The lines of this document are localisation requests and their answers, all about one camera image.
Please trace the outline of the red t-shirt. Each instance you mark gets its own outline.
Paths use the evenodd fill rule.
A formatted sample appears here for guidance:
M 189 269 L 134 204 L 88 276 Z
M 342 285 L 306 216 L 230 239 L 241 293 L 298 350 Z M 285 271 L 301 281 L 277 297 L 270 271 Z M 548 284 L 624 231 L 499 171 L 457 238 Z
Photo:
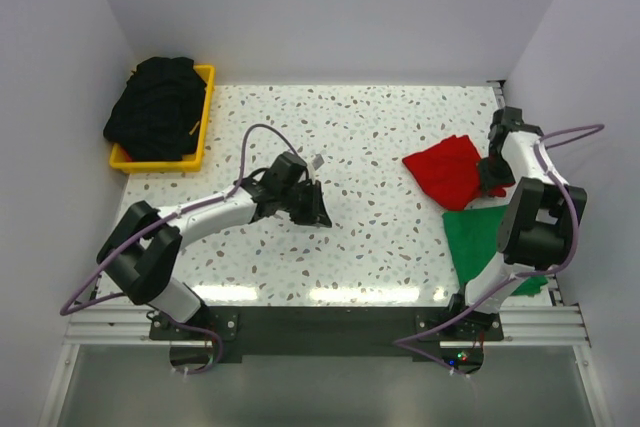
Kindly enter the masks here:
M 514 182 L 502 183 L 488 193 L 481 189 L 478 150 L 468 135 L 450 136 L 424 151 L 402 159 L 420 189 L 448 211 L 463 211 L 477 198 L 504 198 Z

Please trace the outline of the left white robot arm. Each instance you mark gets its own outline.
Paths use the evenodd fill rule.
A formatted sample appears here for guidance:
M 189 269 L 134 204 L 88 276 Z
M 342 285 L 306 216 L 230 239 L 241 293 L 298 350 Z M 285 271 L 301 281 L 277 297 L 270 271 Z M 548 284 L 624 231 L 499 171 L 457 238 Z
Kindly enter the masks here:
M 133 204 L 97 255 L 107 276 L 135 305 L 148 305 L 172 319 L 185 339 L 200 337 L 209 325 L 206 304 L 173 277 L 180 251 L 212 234 L 249 225 L 279 212 L 296 225 L 331 227 L 315 173 L 324 163 L 284 152 L 268 168 L 228 189 L 181 206 Z

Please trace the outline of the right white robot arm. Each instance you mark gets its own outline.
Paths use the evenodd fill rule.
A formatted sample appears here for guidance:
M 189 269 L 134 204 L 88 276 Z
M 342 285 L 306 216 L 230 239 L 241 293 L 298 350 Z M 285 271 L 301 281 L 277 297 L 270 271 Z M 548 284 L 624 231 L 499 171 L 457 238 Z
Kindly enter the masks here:
M 525 281 L 565 267 L 575 255 L 587 193 L 573 187 L 553 165 L 540 127 L 522 110 L 494 112 L 488 156 L 477 165 L 481 191 L 512 184 L 515 191 L 496 236 L 497 252 L 449 301 L 445 326 L 459 340 L 492 321 Z

